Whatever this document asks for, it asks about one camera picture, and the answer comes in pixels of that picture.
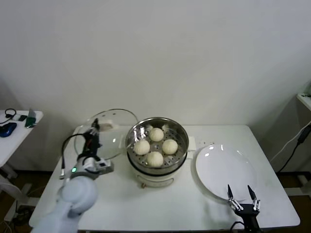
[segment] floor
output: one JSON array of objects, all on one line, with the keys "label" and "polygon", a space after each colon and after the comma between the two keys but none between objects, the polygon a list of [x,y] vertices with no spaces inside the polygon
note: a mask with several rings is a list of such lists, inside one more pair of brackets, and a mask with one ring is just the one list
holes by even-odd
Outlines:
[{"label": "floor", "polygon": [[[22,188],[25,183],[32,183],[32,189],[30,192],[31,197],[40,197],[44,186],[49,181],[51,173],[49,172],[17,172],[19,176],[11,180],[13,184],[17,187]],[[294,175],[280,175],[278,176],[283,187],[299,187],[300,182]],[[311,230],[311,199],[307,196],[303,197],[290,197],[291,202],[293,203],[296,211],[298,212],[301,223],[299,226],[294,228],[283,228],[283,229],[274,229],[269,230],[270,233],[292,233],[292,232],[299,232],[299,233],[309,233]],[[5,214],[10,209],[13,198],[7,195],[4,192],[0,193],[0,219],[4,219]],[[31,227],[28,224],[23,226],[15,226],[13,223],[10,224],[12,229],[12,233],[29,233],[31,231]],[[7,232],[9,233],[10,230],[6,230],[6,225],[4,223],[0,224],[0,233]]]}]

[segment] computer mouse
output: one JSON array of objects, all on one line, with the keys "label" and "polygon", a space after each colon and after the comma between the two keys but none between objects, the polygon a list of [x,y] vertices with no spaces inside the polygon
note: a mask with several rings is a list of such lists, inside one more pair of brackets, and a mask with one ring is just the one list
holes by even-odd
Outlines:
[{"label": "computer mouse", "polygon": [[14,122],[7,123],[0,126],[0,137],[8,137],[16,128],[17,124]]}]

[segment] tabletop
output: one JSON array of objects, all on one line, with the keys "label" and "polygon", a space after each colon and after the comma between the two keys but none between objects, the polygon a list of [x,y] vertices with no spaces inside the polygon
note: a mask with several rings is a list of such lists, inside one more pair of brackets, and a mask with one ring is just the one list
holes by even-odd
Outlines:
[{"label": "tabletop", "polygon": [[[28,115],[28,112],[29,111],[17,111],[17,114]],[[36,113],[36,123],[38,123],[42,119],[43,113],[40,111],[35,111],[35,113]],[[4,110],[0,110],[0,122],[3,122],[5,120],[7,120],[7,118],[5,118]],[[30,132],[33,130],[33,128],[27,129],[25,127],[26,120],[24,121],[9,120],[4,124],[7,124],[9,122],[17,123],[17,127],[14,129],[14,131],[9,137],[0,138],[0,150],[1,150],[0,167],[2,167],[9,160],[11,155],[16,151],[16,149],[24,141],[27,135],[30,134]]]},{"label": "tabletop", "polygon": [[[244,125],[184,126],[195,138],[197,149],[225,144],[241,151],[258,173],[256,196],[261,200],[261,228],[299,225],[300,219],[251,130]],[[76,154],[71,140],[65,150],[66,163],[74,166]],[[125,154],[113,159],[115,170],[95,183],[99,197],[84,213],[80,230],[93,231],[217,231],[229,229],[236,216],[226,202],[214,197],[199,181],[195,160],[187,159],[175,181],[161,188],[140,187]],[[53,210],[60,181],[60,161],[30,219],[35,226]]]}]

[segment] steamed bun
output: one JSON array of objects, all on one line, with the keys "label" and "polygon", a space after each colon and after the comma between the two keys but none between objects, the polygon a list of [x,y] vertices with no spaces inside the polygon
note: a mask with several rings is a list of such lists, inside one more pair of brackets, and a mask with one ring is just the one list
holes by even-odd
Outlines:
[{"label": "steamed bun", "polygon": [[150,144],[145,139],[142,139],[135,143],[134,152],[138,155],[144,155],[150,150]]},{"label": "steamed bun", "polygon": [[164,132],[159,128],[153,128],[150,130],[149,137],[154,142],[159,142],[164,138]]},{"label": "steamed bun", "polygon": [[151,167],[160,167],[164,162],[163,155],[157,151],[147,154],[147,163]]},{"label": "steamed bun", "polygon": [[165,140],[162,145],[162,150],[166,154],[175,154],[178,149],[178,144],[172,139]]}]

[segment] white wall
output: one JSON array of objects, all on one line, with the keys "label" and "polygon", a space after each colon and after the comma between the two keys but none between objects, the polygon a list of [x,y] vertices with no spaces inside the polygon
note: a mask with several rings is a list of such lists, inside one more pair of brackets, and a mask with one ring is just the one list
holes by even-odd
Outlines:
[{"label": "white wall", "polygon": [[[310,8],[307,0],[2,1],[0,107],[45,113],[10,162],[53,170],[75,126],[115,107],[182,124],[247,124],[272,156],[304,123],[294,96],[311,77]],[[307,156],[300,151],[289,169],[308,169]]]}]

